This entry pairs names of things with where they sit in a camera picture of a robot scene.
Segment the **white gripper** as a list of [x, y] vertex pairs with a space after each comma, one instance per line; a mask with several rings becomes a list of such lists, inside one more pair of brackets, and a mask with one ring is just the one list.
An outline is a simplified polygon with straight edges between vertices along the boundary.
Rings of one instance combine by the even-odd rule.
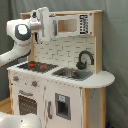
[[50, 41], [50, 18], [52, 14], [49, 13], [47, 7], [32, 10], [30, 13], [30, 29], [36, 32], [36, 41], [43, 43]]

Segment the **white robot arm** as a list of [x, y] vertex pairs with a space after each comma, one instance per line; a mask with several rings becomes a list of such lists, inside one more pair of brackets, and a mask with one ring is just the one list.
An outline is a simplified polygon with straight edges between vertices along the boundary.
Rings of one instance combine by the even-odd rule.
[[0, 67], [31, 53], [31, 35], [35, 31], [39, 43], [50, 41], [51, 14], [47, 7], [32, 10], [28, 19], [7, 22], [7, 35], [14, 40], [13, 48], [0, 55]]

